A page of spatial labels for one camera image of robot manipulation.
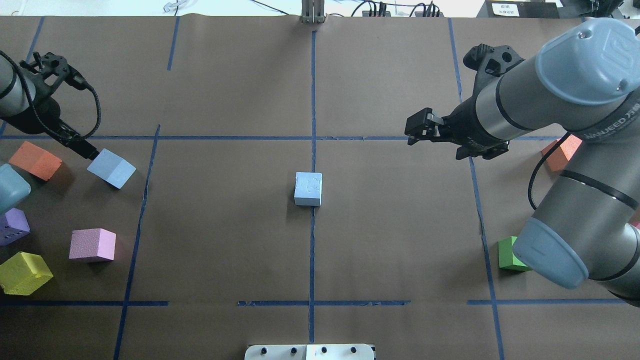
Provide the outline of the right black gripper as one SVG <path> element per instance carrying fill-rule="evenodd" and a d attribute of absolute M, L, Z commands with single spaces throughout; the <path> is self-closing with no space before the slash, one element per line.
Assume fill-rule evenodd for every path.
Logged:
<path fill-rule="evenodd" d="M 445 142 L 458 145 L 455 159 L 482 157 L 491 160 L 509 151 L 509 141 L 492 136 L 481 125 L 476 111 L 476 97 L 455 107 L 443 118 L 430 107 L 421 109 L 406 119 L 404 134 L 409 141 L 434 141 L 440 136 Z"/>

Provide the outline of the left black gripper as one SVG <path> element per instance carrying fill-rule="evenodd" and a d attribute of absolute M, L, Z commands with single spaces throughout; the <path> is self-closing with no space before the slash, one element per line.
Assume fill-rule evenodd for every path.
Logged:
<path fill-rule="evenodd" d="M 87 139 L 73 137 L 68 139 L 61 119 L 61 107 L 53 98 L 44 100 L 36 107 L 28 107 L 23 112 L 10 117 L 10 125 L 28 135 L 46 133 L 58 142 L 65 143 L 66 148 L 80 157 L 94 161 L 99 150 Z"/>

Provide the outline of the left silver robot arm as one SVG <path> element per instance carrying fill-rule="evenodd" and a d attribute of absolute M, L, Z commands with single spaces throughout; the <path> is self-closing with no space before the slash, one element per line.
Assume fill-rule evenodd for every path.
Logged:
<path fill-rule="evenodd" d="M 14 61 L 1 53 L 0 117 L 2 125 L 24 136 L 48 136 L 82 158 L 94 160 L 99 150 L 89 138 L 98 130 L 102 109 L 98 93 L 65 57 L 47 52 L 33 53 L 32 62 Z M 54 93 L 62 85 L 89 91 L 96 106 L 96 121 L 87 134 L 64 122 Z"/>

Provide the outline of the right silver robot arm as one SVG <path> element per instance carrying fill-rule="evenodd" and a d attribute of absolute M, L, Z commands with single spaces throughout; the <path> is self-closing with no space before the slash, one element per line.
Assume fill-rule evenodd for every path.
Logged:
<path fill-rule="evenodd" d="M 580 144 L 513 244 L 547 280 L 576 289 L 592 280 L 638 306 L 639 39 L 614 18 L 593 18 L 551 39 L 529 59 L 480 44 L 470 98 L 446 116 L 429 107 L 406 120 L 407 143 L 450 142 L 455 157 L 498 157 L 510 141 L 550 125 Z"/>

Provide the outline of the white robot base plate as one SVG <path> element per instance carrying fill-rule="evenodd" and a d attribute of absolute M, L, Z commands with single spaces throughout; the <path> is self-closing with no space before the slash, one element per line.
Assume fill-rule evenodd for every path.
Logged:
<path fill-rule="evenodd" d="M 375 346 L 366 343 L 254 344 L 245 360 L 375 360 Z"/>

